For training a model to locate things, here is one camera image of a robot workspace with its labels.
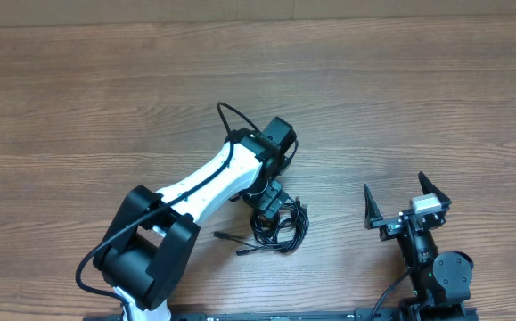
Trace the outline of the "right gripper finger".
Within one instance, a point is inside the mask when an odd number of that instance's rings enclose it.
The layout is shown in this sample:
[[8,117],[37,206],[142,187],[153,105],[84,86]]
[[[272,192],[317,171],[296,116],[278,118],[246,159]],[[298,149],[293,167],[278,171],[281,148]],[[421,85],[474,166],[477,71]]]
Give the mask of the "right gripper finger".
[[383,217],[368,185],[364,185],[364,201],[364,227],[367,230],[374,229],[379,226],[380,222],[383,220]]
[[435,194],[442,205],[443,209],[448,209],[452,204],[451,199],[445,195],[439,188],[437,188],[431,181],[426,177],[426,175],[420,171],[418,173],[418,179],[421,185],[422,192],[424,194]]

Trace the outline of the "black usb cable blue plug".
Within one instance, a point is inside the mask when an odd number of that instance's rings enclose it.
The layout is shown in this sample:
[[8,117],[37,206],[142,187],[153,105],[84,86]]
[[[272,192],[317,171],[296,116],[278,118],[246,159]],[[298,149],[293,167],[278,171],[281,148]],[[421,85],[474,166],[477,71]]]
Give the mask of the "black usb cable blue plug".
[[[282,206],[281,214],[276,214],[280,217],[281,220],[284,220],[290,216],[289,210],[304,210],[307,213],[307,206],[301,202],[299,197],[293,199],[289,198],[289,200]],[[290,229],[283,229],[279,234],[279,239],[281,241],[289,241],[294,235],[294,231]]]

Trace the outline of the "black usb cable silver plug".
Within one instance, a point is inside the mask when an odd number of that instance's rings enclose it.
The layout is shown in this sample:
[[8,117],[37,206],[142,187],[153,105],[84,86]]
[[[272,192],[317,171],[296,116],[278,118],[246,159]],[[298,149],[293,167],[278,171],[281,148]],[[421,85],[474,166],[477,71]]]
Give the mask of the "black usb cable silver plug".
[[[248,255],[254,251],[276,251],[279,253],[289,253],[298,249],[303,242],[308,228],[308,214],[304,210],[289,210],[290,216],[281,220],[278,215],[273,221],[265,221],[254,213],[250,220],[254,239],[257,245],[246,243],[240,236],[231,235],[225,232],[215,231],[213,236],[227,241],[236,242],[246,246],[246,249],[238,250],[237,256]],[[289,241],[281,241],[279,234],[283,229],[294,231],[293,237]]]

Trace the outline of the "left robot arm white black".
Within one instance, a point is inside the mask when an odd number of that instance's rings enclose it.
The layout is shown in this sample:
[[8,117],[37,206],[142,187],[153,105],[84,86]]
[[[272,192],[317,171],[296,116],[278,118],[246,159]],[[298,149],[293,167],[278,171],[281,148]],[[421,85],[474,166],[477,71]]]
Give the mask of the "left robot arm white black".
[[234,196],[272,218],[287,194],[276,177],[291,163],[293,126],[276,117],[264,130],[227,134],[220,152],[189,177],[153,192],[130,191],[93,265],[123,300],[123,320],[169,320],[167,299],[182,278],[201,223]]

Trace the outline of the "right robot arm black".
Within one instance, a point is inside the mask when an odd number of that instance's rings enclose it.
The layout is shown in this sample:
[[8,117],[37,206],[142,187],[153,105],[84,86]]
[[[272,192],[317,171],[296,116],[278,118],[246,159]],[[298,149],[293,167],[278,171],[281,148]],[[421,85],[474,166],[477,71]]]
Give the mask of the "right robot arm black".
[[[370,319],[476,320],[477,310],[464,307],[471,297],[473,260],[461,251],[440,253],[431,233],[446,223],[452,201],[423,172],[418,179],[422,195],[414,197],[410,208],[395,218],[381,215],[369,186],[364,186],[365,228],[377,229],[383,242],[396,240],[406,266],[406,272],[378,299]],[[404,298],[396,308],[383,311],[382,303],[406,278],[414,288],[413,298]]]

